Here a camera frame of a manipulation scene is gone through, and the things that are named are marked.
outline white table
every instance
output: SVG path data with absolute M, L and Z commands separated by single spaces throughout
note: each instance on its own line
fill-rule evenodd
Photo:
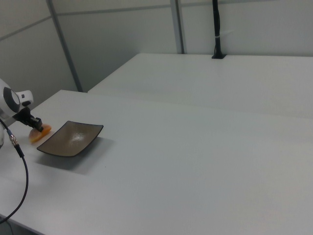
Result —
M 313 119 L 60 91 L 32 111 L 59 129 L 103 124 L 71 159 L 49 156 L 14 123 L 29 193 L 12 220 L 49 235 L 310 235 Z M 0 214 L 24 189 L 8 139 Z
M 312 57 L 139 54 L 89 93 L 313 118 L 312 87 Z

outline black cable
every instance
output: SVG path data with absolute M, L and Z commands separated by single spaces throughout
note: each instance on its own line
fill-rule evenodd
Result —
M 5 125 L 4 121 L 2 121 L 1 118 L 0 118 L 0 122 L 5 127 L 5 129 L 9 130 L 9 128 L 7 127 L 7 125 Z
M 24 192 L 24 195 L 23 195 L 23 198 L 20 202 L 20 204 L 18 205 L 18 207 L 15 208 L 15 210 L 10 213 L 6 218 L 4 218 L 3 220 L 0 221 L 0 224 L 2 224 L 3 222 L 7 221 L 9 218 L 11 218 L 12 215 L 15 214 L 15 212 L 18 211 L 18 209 L 21 207 L 21 205 L 23 204 L 24 200 L 25 200 L 25 197 L 26 197 L 26 194 L 27 194 L 27 190 L 28 190 L 28 168 L 27 168 L 27 164 L 26 164 L 26 161 L 24 159 L 24 157 L 21 157 L 21 159 L 23 160 L 23 163 L 24 163 L 24 166 L 25 166 L 25 171 L 26 171 L 26 187 L 25 187 L 25 192 Z
M 23 198 L 21 200 L 21 202 L 19 203 L 19 205 L 15 208 L 15 210 L 10 213 L 6 218 L 4 218 L 3 220 L 0 221 L 0 224 L 2 224 L 3 222 L 7 221 L 9 218 L 11 218 L 12 215 L 15 214 L 15 212 L 18 211 L 18 209 L 21 207 L 21 205 L 23 204 L 24 200 L 25 200 L 25 197 L 26 197 L 26 194 L 27 194 L 27 190 L 28 190 L 28 168 L 27 168 L 27 164 L 26 164 L 26 161 L 25 161 L 25 158 L 24 158 L 24 154 L 21 150 L 21 147 L 19 145 L 19 143 L 17 142 L 15 136 L 12 134 L 12 132 L 8 129 L 7 125 L 5 125 L 4 121 L 1 120 L 0 118 L 0 122 L 1 124 L 5 127 L 5 129 L 7 130 L 7 133 L 10 137 L 10 140 L 14 146 L 14 148 L 16 149 L 18 155 L 21 157 L 21 159 L 23 160 L 23 163 L 24 163 L 24 166 L 25 166 L 25 172 L 26 172 L 26 186 L 25 186 L 25 191 L 24 191 L 24 195 L 23 195 Z

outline orange object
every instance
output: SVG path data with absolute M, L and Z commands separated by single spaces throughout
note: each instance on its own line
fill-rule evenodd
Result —
M 46 136 L 51 130 L 51 126 L 48 124 L 42 124 L 42 127 L 44 128 L 42 132 L 36 130 L 35 128 L 30 131 L 28 138 L 31 143 L 37 142 L 42 137 Z

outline white wall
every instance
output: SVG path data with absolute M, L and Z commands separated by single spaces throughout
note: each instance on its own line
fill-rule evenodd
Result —
M 0 78 L 31 90 L 34 105 L 61 89 L 76 90 L 46 1 L 0 1 Z
M 181 0 L 186 51 L 212 54 L 211 0 Z M 312 0 L 221 0 L 222 52 L 313 56 Z
M 141 52 L 177 53 L 170 0 L 54 0 L 83 90 Z

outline brown rectangular plate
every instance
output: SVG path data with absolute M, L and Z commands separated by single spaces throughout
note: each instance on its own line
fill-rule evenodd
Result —
M 94 141 L 102 128 L 103 125 L 67 121 L 37 149 L 55 156 L 74 157 Z

